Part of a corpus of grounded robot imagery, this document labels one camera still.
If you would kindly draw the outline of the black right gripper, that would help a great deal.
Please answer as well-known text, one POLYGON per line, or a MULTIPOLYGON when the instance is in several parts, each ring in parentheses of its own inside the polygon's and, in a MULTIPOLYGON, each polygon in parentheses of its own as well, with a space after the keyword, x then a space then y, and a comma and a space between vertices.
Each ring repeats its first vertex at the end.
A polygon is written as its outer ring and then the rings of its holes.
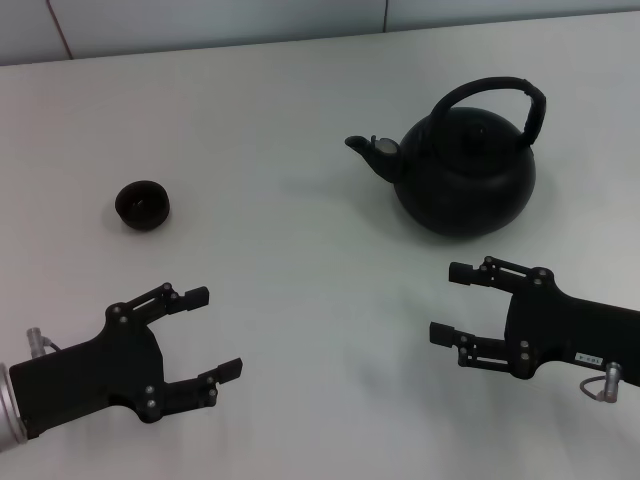
POLYGON ((463 368, 490 370, 528 380, 545 363, 565 362, 604 371, 639 384, 639 312, 575 298, 562 292, 551 272, 486 256, 479 267, 452 262, 449 281, 512 294, 503 339, 473 335, 432 322, 432 344, 457 350, 463 368))

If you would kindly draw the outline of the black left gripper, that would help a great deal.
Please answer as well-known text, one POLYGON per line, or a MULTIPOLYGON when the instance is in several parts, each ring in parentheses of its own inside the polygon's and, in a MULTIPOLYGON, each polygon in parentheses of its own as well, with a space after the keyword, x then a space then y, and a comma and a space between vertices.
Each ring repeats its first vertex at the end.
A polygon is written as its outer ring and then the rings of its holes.
POLYGON ((132 410, 144 423, 164 415, 214 407, 218 386, 241 376, 236 358, 196 378, 164 382, 160 348, 148 324, 209 304, 209 290, 179 294, 170 283, 119 304, 89 341, 9 369, 27 437, 111 406, 132 410))

